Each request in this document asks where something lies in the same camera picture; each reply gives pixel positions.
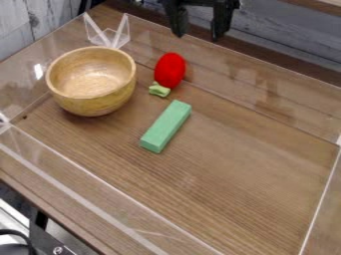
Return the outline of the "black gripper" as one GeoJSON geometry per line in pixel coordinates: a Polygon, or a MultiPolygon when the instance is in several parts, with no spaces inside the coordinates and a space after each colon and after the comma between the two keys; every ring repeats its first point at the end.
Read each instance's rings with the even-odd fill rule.
{"type": "Polygon", "coordinates": [[[188,11],[180,5],[213,7],[210,23],[212,40],[217,41],[230,29],[233,8],[241,8],[241,0],[161,0],[168,5],[172,32],[181,38],[188,31],[188,11]]]}

